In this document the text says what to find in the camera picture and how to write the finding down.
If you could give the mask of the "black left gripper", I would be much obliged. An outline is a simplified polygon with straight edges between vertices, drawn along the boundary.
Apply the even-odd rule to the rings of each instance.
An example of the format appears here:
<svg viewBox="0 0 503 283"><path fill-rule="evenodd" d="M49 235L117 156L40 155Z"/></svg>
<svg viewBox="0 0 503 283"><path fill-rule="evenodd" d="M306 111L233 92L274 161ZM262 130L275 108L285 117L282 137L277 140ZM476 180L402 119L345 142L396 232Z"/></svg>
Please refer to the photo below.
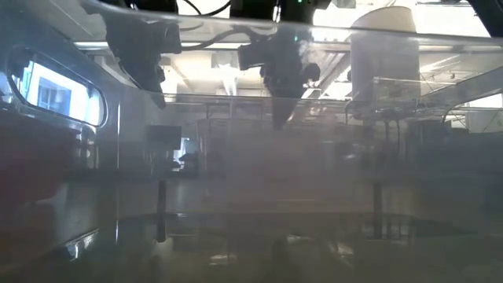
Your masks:
<svg viewBox="0 0 503 283"><path fill-rule="evenodd" d="M166 101L161 92L165 75L160 60L163 53L181 53L178 25L119 16L106 16L104 22L108 47L118 58L119 66L137 87L151 91L152 102L159 109L165 109Z"/></svg>

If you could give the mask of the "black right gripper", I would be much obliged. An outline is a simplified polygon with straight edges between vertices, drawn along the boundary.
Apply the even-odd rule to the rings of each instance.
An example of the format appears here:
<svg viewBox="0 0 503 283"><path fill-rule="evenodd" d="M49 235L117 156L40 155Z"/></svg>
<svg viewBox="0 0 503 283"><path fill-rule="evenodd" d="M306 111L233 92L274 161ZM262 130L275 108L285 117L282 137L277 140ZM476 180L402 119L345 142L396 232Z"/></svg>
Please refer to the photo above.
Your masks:
<svg viewBox="0 0 503 283"><path fill-rule="evenodd" d="M315 63L304 63L302 44L312 36L284 25L272 35L257 35L251 43L237 48L240 70L259 67L263 85L272 98L274 130L281 130L291 117L305 85L320 79L321 70Z"/></svg>

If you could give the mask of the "smoky grey plastic basket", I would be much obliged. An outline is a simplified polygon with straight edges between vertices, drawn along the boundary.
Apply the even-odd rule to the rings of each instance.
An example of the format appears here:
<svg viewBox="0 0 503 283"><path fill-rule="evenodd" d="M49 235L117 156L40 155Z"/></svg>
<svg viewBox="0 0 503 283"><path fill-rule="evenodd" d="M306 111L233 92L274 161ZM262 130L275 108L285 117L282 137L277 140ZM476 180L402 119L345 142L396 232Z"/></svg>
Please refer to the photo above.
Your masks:
<svg viewBox="0 0 503 283"><path fill-rule="evenodd" d="M0 112L78 132L53 197L0 206L0 283L503 283L503 10L498 36L416 30L416 109L356 119L330 0L232 1L0 0ZM106 16L178 25L165 109ZM274 130L237 48L281 25L321 75Z"/></svg>

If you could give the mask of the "white cylindrical bin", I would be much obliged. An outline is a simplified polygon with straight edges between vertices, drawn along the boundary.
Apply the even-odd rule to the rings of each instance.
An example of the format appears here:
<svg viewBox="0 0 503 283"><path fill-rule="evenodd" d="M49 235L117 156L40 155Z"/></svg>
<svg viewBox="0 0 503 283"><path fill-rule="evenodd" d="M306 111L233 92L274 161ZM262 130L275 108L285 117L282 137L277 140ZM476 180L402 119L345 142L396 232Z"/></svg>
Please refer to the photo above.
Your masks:
<svg viewBox="0 0 503 283"><path fill-rule="evenodd" d="M356 119L395 119L416 109L420 96L419 43L412 10L374 9L351 25L352 100Z"/></svg>

